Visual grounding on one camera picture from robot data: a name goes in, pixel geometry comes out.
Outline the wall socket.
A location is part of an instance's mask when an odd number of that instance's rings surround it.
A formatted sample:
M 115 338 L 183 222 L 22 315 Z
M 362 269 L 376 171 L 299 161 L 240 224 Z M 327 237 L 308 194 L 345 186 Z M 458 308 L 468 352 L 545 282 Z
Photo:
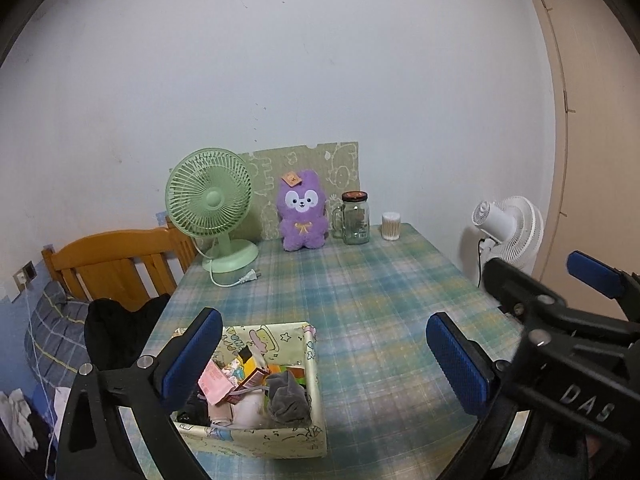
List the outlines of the wall socket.
M 21 267 L 14 275 L 14 283 L 18 290 L 24 290 L 37 276 L 37 270 L 32 260 L 29 260 L 24 266 Z

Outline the yellow cartoon pouch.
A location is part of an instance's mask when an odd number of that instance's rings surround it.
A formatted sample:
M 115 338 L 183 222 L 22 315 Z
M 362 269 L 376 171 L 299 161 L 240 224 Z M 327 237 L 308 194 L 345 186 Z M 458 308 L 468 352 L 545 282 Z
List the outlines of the yellow cartoon pouch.
M 249 346 L 242 348 L 238 355 L 224 366 L 222 372 L 238 388 L 261 386 L 270 374 L 265 358 Z

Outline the dark grey sock bundle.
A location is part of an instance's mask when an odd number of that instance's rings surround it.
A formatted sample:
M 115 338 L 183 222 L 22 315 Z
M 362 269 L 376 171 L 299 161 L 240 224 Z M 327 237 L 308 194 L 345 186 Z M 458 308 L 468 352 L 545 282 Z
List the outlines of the dark grey sock bundle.
M 269 416 L 279 425 L 304 426 L 310 422 L 310 405 L 306 390 L 294 375 L 272 373 L 266 378 Z

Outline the cotton swab container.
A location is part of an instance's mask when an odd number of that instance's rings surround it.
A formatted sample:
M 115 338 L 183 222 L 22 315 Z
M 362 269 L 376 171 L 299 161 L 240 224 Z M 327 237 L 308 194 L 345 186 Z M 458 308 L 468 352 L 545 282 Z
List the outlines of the cotton swab container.
M 401 234 L 401 215 L 395 211 L 385 211 L 382 214 L 380 227 L 381 236 L 384 240 L 394 242 L 400 239 Z

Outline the blue plaid pillow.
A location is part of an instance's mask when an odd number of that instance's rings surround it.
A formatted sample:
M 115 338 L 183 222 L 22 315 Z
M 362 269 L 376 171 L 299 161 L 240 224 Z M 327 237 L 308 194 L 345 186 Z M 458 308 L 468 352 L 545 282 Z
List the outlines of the blue plaid pillow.
M 88 302 L 70 296 L 57 281 L 43 289 L 29 318 L 25 352 L 29 368 L 47 390 L 73 385 L 89 362 L 85 345 Z

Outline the yellow birthday storage box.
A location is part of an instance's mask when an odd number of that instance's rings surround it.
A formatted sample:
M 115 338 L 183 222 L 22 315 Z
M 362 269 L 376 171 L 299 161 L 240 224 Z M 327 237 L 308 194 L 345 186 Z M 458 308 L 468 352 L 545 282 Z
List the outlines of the yellow birthday storage box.
M 209 404 L 196 385 L 196 392 L 204 399 L 203 415 L 190 420 L 181 416 L 185 410 L 172 415 L 183 439 L 194 451 L 229 456 L 313 458 L 326 455 L 326 427 L 321 409 L 314 326 L 307 322 L 226 326 L 210 359 L 222 370 L 245 346 L 265 358 L 270 374 L 285 372 L 287 366 L 302 366 L 305 369 L 306 386 L 303 387 L 310 405 L 310 422 L 304 426 L 277 424 L 268 413 L 269 399 L 264 380 L 261 386 L 236 387 L 222 402 L 235 404 L 239 396 L 262 390 L 269 417 L 267 428 L 216 426 L 209 420 Z

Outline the white towel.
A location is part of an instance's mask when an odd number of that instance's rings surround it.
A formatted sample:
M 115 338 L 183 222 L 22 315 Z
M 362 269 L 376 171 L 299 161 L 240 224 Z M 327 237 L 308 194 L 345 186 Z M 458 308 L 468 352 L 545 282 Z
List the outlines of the white towel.
M 265 408 L 265 395 L 262 390 L 239 396 L 238 402 L 209 404 L 208 417 L 213 425 L 240 429 L 267 428 L 269 417 Z

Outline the beige door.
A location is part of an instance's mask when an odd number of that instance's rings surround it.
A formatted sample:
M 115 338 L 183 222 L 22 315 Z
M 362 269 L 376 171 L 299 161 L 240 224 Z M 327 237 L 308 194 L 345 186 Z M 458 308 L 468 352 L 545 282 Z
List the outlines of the beige door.
M 580 250 L 639 270 L 639 53 L 603 0 L 533 0 L 546 43 L 555 158 L 535 278 L 579 310 L 622 318 L 568 274 Z

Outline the green patterned cardboard sheet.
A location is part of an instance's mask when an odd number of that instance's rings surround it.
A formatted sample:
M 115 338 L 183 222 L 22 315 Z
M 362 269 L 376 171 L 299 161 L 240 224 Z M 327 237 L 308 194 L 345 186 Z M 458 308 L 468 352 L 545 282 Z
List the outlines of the green patterned cardboard sheet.
M 326 213 L 340 202 L 341 195 L 360 188 L 359 146 L 356 141 L 270 148 L 242 154 L 253 185 L 250 212 L 231 233 L 232 238 L 252 242 L 274 240 L 279 234 L 277 197 L 281 177 L 290 171 L 312 169 L 326 193 Z

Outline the green desk fan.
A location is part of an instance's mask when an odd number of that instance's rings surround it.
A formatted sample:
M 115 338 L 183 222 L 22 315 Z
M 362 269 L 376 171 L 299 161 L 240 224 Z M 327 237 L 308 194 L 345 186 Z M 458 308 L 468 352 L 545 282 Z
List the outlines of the green desk fan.
M 259 278 L 257 245 L 231 236 L 250 212 L 252 196 L 244 159 L 225 148 L 201 148 L 170 170 L 165 186 L 169 220 L 190 237 L 202 268 L 219 288 Z

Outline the white clothes pile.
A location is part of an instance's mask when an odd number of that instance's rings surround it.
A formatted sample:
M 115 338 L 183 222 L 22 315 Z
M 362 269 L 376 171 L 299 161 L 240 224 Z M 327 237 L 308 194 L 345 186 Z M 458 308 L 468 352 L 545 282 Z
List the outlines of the white clothes pile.
M 56 388 L 50 396 L 39 389 L 31 398 L 21 389 L 1 393 L 1 423 L 21 457 L 35 452 L 55 456 L 69 392 Z

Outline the purple plush bear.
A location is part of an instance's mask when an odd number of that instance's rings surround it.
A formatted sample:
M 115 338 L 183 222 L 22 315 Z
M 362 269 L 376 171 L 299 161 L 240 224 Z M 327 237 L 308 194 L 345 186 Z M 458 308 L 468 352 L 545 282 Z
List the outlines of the purple plush bear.
M 318 249 L 326 244 L 330 222 L 326 216 L 326 193 L 312 169 L 296 172 L 299 181 L 282 179 L 277 197 L 279 232 L 286 252 Z

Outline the pink packet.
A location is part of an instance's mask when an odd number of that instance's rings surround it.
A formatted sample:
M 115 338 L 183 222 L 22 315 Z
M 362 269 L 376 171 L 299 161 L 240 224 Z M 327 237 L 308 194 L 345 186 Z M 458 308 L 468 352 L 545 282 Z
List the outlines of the pink packet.
M 198 378 L 198 386 L 210 405 L 222 402 L 236 388 L 236 385 L 212 360 L 207 362 L 200 378 Z

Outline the glass jar with lid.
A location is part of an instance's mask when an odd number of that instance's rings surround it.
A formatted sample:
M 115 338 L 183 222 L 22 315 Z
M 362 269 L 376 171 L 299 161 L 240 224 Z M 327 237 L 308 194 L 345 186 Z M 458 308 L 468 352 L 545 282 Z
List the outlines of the glass jar with lid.
M 366 244 L 370 238 L 368 193 L 348 191 L 342 195 L 343 238 L 347 245 Z

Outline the black office chair back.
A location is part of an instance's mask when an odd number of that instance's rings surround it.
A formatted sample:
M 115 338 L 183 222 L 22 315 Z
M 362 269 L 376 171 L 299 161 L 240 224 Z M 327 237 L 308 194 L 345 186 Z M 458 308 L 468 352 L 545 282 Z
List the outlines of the black office chair back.
M 101 298 L 88 305 L 85 345 L 98 370 L 121 370 L 137 362 L 170 296 L 163 294 L 129 311 L 118 301 Z

